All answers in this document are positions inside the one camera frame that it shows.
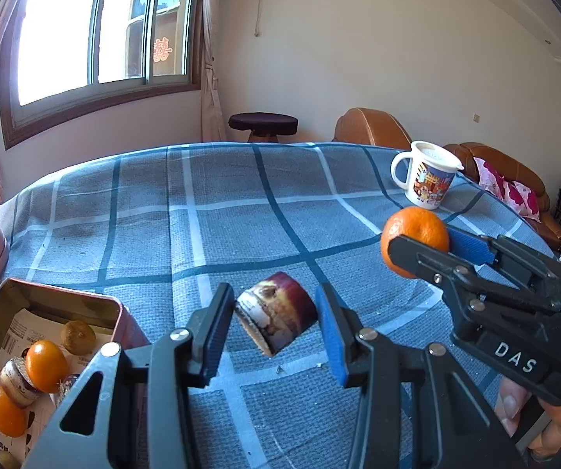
mug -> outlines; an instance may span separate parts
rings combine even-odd
[[[406,182],[395,176],[395,168],[403,159],[411,159]],[[457,171],[463,170],[461,161],[441,146],[425,141],[413,141],[410,152],[398,153],[391,163],[391,178],[409,201],[428,210],[437,209]]]

human hand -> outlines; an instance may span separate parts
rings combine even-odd
[[[530,399],[531,394],[525,388],[504,377],[500,382],[495,414],[502,422],[509,436],[517,430],[521,410]],[[539,400],[539,403],[550,417],[550,424],[528,446],[539,458],[552,456],[561,448],[561,406],[552,406]]]

window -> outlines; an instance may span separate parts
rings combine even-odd
[[[5,31],[5,147],[136,98],[199,89],[200,0],[20,0]]]

tangerine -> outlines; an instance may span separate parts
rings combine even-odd
[[[20,437],[27,429],[25,412],[12,402],[0,387],[0,431],[9,437]]]
[[[59,383],[70,373],[66,357],[50,340],[38,340],[25,357],[29,379],[44,393],[57,393]]]
[[[445,223],[432,211],[409,206],[394,213],[382,230],[381,253],[385,264],[391,271],[405,278],[417,278],[412,273],[396,266],[389,257],[389,242],[396,236],[405,235],[424,245],[442,252],[450,250],[450,237]]]

white wall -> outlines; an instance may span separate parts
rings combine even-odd
[[[57,125],[5,151],[7,200],[42,176],[100,157],[200,140],[200,92],[172,93],[110,107]]]
[[[294,140],[331,140],[354,106],[391,112],[414,139],[478,140],[561,182],[561,69],[486,0],[223,0],[224,114],[300,120]],[[480,122],[472,116],[478,113]],[[246,132],[229,130],[233,139]]]

